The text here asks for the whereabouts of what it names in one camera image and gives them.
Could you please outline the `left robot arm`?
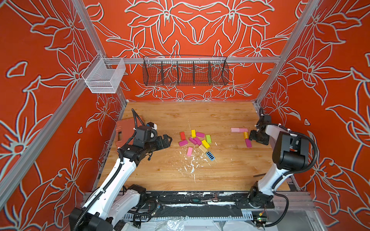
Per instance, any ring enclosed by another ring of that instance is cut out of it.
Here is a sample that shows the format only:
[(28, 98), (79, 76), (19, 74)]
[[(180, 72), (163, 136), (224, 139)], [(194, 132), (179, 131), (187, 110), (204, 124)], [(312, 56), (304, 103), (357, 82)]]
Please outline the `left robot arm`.
[(82, 208), (75, 208), (69, 215), (72, 231), (113, 231), (127, 213), (140, 215), (133, 210), (145, 203), (145, 188), (132, 185), (119, 196), (126, 181), (144, 159), (151, 159), (154, 152), (169, 148), (172, 137), (158, 135), (157, 125), (149, 123), (134, 129), (133, 135), (117, 149), (115, 165), (102, 185), (88, 198)]

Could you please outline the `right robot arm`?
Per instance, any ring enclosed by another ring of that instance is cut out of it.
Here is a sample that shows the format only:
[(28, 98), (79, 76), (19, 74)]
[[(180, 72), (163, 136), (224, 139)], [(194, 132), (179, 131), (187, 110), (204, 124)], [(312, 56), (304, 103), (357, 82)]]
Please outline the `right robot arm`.
[(270, 144), (273, 149), (272, 167), (251, 187), (248, 196), (249, 204), (260, 208), (277, 195), (277, 189), (288, 177), (313, 168), (319, 157), (319, 149), (309, 136), (272, 123), (271, 116), (264, 113), (260, 113), (255, 127), (249, 134), (249, 140)]

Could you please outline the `orange yellow cylinder block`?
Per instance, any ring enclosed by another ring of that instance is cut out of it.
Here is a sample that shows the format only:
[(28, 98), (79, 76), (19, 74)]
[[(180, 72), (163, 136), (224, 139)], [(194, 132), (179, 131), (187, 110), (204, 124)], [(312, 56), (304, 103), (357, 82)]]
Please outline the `orange yellow cylinder block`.
[(248, 140), (248, 139), (249, 139), (249, 134), (248, 134), (248, 132), (244, 132), (244, 133), (243, 133), (243, 136), (244, 136), (244, 139), (245, 139), (245, 140)]

